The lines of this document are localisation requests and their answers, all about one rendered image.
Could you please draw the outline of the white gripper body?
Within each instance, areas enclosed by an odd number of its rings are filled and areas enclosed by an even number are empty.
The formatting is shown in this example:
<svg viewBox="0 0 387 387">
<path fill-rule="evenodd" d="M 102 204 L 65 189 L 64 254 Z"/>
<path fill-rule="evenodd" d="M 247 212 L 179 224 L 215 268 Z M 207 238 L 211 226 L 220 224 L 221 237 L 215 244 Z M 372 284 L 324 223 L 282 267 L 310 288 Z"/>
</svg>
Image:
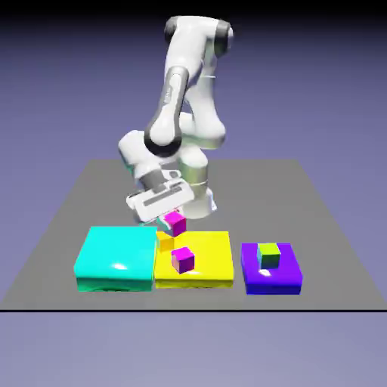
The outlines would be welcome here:
<svg viewBox="0 0 387 387">
<path fill-rule="evenodd" d="M 148 223 L 190 202 L 194 192 L 182 178 L 168 180 L 156 189 L 126 197 L 126 203 L 140 223 Z"/>
</svg>

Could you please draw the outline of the small magenta cube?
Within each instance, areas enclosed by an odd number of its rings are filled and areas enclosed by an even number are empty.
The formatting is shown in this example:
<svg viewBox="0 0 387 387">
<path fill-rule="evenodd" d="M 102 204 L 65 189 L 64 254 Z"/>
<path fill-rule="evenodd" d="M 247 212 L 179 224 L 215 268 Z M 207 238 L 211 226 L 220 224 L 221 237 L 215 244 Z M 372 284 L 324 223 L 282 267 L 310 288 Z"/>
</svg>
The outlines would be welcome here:
<svg viewBox="0 0 387 387">
<path fill-rule="evenodd" d="M 173 268 L 183 274 L 192 271 L 195 266 L 195 255 L 186 246 L 171 251 L 171 262 Z"/>
<path fill-rule="evenodd" d="M 177 237 L 187 230 L 187 219 L 180 212 L 169 212 L 164 216 L 164 221 L 172 237 Z"/>
</svg>

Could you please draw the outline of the small orange cube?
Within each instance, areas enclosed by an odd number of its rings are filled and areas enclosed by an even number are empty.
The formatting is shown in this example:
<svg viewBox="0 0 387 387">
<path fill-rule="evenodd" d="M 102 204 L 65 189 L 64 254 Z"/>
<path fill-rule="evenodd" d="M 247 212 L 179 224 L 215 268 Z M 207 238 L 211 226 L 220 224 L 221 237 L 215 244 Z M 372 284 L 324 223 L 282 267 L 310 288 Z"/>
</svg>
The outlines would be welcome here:
<svg viewBox="0 0 387 387">
<path fill-rule="evenodd" d="M 175 247 L 175 238 L 164 231 L 157 231 L 157 249 L 160 252 L 171 251 Z"/>
</svg>

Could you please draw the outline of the small lime green cube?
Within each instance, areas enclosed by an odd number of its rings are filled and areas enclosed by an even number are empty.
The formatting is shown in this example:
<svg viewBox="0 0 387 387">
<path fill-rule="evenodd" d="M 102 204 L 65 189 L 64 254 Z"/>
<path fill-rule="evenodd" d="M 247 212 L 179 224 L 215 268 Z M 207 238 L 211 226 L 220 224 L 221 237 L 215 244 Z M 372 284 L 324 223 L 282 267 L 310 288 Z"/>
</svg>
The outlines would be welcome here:
<svg viewBox="0 0 387 387">
<path fill-rule="evenodd" d="M 276 243 L 259 243 L 257 259 L 261 269 L 275 269 L 279 267 L 281 252 Z"/>
</svg>

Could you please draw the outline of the large cyan box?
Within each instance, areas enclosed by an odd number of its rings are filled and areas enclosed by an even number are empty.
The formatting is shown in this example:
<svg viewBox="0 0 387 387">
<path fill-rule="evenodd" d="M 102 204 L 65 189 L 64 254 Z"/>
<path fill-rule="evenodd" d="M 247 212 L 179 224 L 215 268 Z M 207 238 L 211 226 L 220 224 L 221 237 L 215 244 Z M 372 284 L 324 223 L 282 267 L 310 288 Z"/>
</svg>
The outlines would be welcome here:
<svg viewBox="0 0 387 387">
<path fill-rule="evenodd" d="M 92 226 L 74 264 L 80 292 L 150 292 L 156 228 Z"/>
</svg>

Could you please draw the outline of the large yellow box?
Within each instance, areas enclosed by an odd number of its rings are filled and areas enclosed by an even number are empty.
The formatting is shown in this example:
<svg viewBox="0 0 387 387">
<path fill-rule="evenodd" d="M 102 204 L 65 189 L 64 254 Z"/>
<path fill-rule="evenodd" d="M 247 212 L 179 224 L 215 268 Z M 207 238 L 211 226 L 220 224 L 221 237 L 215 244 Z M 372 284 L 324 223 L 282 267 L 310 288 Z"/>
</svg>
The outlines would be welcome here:
<svg viewBox="0 0 387 387">
<path fill-rule="evenodd" d="M 231 288 L 234 264 L 227 231 L 185 231 L 175 238 L 174 249 L 188 247 L 195 255 L 192 271 L 179 274 L 172 266 L 171 251 L 156 251 L 157 289 Z"/>
</svg>

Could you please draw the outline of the large purple box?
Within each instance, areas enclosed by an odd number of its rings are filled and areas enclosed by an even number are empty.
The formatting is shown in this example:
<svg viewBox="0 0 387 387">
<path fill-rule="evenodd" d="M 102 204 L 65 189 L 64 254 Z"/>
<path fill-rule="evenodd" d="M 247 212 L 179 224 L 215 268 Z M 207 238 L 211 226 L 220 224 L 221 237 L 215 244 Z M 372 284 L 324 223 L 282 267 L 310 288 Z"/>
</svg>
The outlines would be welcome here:
<svg viewBox="0 0 387 387">
<path fill-rule="evenodd" d="M 246 293 L 249 295 L 298 295 L 303 276 L 290 243 L 278 243 L 280 262 L 277 268 L 261 269 L 257 243 L 242 243 L 240 263 Z"/>
</svg>

